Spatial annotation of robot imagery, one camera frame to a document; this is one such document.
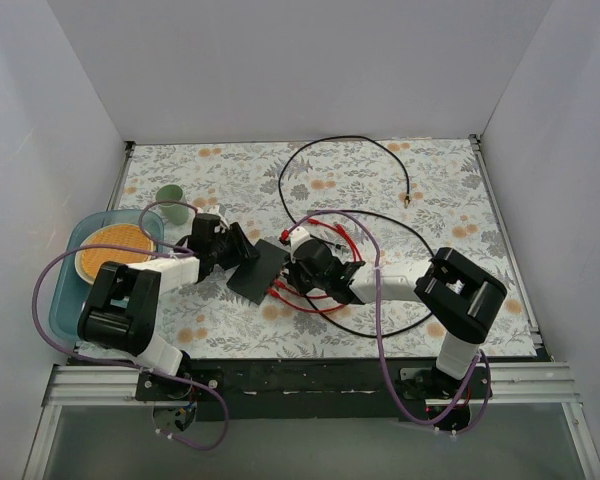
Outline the black network switch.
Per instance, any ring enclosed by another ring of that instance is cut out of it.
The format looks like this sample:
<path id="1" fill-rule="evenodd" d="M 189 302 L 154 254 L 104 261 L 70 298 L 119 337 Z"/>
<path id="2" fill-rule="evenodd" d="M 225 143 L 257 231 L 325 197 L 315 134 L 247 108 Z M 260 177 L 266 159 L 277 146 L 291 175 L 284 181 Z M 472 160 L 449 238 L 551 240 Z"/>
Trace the black network switch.
<path id="1" fill-rule="evenodd" d="M 227 288 L 260 305 L 289 261 L 289 253 L 263 239 L 255 248 L 259 256 L 240 265 L 227 281 Z"/>

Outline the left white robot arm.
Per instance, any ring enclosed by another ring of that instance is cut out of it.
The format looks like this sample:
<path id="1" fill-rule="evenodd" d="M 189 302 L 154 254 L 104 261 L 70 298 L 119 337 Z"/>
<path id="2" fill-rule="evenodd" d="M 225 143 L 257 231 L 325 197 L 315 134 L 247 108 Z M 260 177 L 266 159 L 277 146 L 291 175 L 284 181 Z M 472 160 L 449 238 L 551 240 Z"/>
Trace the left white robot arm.
<path id="1" fill-rule="evenodd" d="M 215 267 L 230 270 L 259 257 L 240 225 L 217 213 L 194 216 L 186 251 L 132 264 L 105 262 L 82 309 L 77 333 L 82 341 L 116 350 L 137 365 L 160 373 L 158 387 L 173 400 L 193 386 L 181 364 L 184 353 L 156 331 L 159 298 L 206 279 Z"/>

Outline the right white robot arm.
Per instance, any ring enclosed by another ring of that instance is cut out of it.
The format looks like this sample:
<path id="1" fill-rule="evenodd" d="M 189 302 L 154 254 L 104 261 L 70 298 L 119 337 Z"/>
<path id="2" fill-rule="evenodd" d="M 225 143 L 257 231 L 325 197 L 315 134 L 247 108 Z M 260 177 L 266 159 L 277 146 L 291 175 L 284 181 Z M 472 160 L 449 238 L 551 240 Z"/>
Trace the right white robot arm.
<path id="1" fill-rule="evenodd" d="M 466 389 L 470 364 L 506 299 L 502 282 L 450 247 L 438 249 L 429 260 L 377 268 L 364 261 L 343 262 L 310 236 L 288 244 L 287 280 L 301 294 L 318 289 L 344 305 L 378 298 L 425 305 L 446 329 L 430 385 L 449 398 Z"/>

